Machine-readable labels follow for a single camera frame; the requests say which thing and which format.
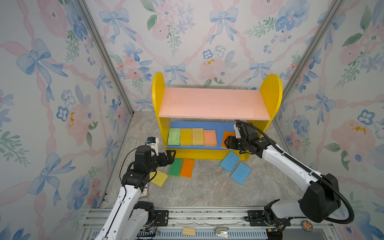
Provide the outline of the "blue sponge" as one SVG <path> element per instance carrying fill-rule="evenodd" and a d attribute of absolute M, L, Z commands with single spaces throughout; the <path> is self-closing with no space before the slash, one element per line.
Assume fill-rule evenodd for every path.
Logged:
<path fill-rule="evenodd" d="M 237 166 L 240 157 L 234 152 L 229 152 L 226 157 L 221 161 L 220 166 L 226 170 L 228 173 L 231 173 L 234 168 Z"/>
<path fill-rule="evenodd" d="M 239 163 L 237 168 L 232 173 L 231 178 L 235 180 L 238 184 L 242 185 L 248 175 L 251 173 L 251 171 L 251 168 L 249 168 L 243 163 Z"/>

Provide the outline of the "light green sponge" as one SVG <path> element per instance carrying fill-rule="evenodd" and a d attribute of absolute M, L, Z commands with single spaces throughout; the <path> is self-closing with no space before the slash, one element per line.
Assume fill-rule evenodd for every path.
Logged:
<path fill-rule="evenodd" d="M 170 128 L 168 135 L 168 146 L 179 146 L 181 139 L 181 129 L 180 128 Z"/>

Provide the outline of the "pink salmon sponge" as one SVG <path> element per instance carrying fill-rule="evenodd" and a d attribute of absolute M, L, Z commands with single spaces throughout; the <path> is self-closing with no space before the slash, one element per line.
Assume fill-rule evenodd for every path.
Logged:
<path fill-rule="evenodd" d="M 205 147 L 216 147 L 217 136 L 215 130 L 204 130 L 204 146 Z"/>

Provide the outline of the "bright yellow sponge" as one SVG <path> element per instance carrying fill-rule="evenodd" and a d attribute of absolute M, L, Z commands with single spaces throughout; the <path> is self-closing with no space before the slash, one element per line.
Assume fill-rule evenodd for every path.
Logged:
<path fill-rule="evenodd" d="M 193 131 L 190 128 L 181 129 L 180 146 L 191 146 L 193 141 Z"/>

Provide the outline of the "pale yellow sponge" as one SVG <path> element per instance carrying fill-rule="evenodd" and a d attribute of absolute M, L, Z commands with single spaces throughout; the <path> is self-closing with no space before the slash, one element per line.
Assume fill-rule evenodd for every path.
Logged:
<path fill-rule="evenodd" d="M 204 146 L 204 129 L 194 128 L 192 129 L 192 145 L 193 146 Z"/>

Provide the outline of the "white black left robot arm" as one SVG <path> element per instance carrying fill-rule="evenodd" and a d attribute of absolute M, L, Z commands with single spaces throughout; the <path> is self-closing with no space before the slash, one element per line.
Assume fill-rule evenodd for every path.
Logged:
<path fill-rule="evenodd" d="M 121 188 L 116 203 L 102 227 L 97 240 L 135 240 L 145 226 L 155 222 L 154 204 L 140 201 L 145 185 L 158 167 L 171 165 L 176 151 L 158 153 L 154 146 L 136 148 L 135 160 L 121 179 Z"/>

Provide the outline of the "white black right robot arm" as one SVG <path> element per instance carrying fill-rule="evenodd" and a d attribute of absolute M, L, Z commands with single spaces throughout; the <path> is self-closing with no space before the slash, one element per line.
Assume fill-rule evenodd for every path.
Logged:
<path fill-rule="evenodd" d="M 256 155 L 271 163 L 304 192 L 298 200 L 274 200 L 264 207 L 263 219 L 268 225 L 288 218 L 308 218 L 320 223 L 330 221 L 330 215 L 341 206 L 338 180 L 310 169 L 282 150 L 251 123 L 236 122 L 235 135 L 224 138 L 225 147 L 240 154 Z"/>

